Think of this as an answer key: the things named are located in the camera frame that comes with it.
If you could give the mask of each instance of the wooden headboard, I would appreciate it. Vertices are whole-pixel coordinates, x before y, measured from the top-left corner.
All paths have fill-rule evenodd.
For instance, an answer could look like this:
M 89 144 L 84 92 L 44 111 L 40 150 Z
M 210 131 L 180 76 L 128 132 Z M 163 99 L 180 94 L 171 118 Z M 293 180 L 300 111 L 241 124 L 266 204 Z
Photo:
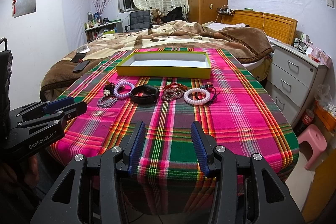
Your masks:
M 265 18 L 264 31 L 267 35 L 293 45 L 297 20 L 255 11 L 236 10 L 233 13 L 233 16 L 222 15 L 221 23 L 231 25 L 244 23 L 262 30 Z

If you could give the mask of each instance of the white flower charm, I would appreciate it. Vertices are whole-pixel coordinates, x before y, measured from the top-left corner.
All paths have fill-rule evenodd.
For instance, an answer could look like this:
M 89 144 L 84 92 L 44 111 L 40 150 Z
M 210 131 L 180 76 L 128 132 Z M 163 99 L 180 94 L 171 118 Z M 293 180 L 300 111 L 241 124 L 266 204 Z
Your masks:
M 105 96 L 109 96 L 111 94 L 111 92 L 109 90 L 104 90 L 104 95 Z

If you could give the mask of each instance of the screw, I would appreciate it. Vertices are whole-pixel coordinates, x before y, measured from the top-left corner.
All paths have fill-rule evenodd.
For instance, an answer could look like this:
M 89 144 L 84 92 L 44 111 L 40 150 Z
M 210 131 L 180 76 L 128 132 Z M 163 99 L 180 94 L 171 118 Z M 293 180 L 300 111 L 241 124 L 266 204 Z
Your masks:
M 218 146 L 216 146 L 216 151 L 217 152 L 224 152 L 225 151 L 225 147 L 222 146 L 222 145 L 218 145 Z
M 82 154 L 78 154 L 78 155 L 75 156 L 76 161 L 80 161 L 82 159 L 84 159 L 84 156 Z
M 113 153 L 119 153 L 119 152 L 121 151 L 121 147 L 120 147 L 120 146 L 113 146 L 113 147 L 111 148 L 111 151 L 112 151 Z
M 255 160 L 261 160 L 263 157 L 262 157 L 262 155 L 256 153 L 256 154 L 253 155 L 253 158 L 254 158 Z

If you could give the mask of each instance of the teddy bear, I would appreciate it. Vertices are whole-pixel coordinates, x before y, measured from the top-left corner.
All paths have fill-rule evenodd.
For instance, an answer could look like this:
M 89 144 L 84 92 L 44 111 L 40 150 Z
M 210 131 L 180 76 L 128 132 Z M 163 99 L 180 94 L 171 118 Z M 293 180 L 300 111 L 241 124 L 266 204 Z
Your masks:
M 153 17 L 153 25 L 161 25 L 164 22 L 161 20 L 162 13 L 160 9 L 151 9 L 151 14 Z

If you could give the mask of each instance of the black fitness tracker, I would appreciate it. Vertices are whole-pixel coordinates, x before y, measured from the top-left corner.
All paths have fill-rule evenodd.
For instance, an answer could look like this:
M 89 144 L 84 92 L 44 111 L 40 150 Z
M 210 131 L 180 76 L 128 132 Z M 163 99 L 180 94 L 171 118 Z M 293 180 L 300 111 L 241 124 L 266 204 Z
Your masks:
M 136 96 L 136 94 L 143 92 L 148 94 L 148 96 Z M 151 85 L 140 85 L 131 90 L 130 98 L 133 102 L 146 105 L 155 103 L 159 98 L 160 92 L 159 89 Z

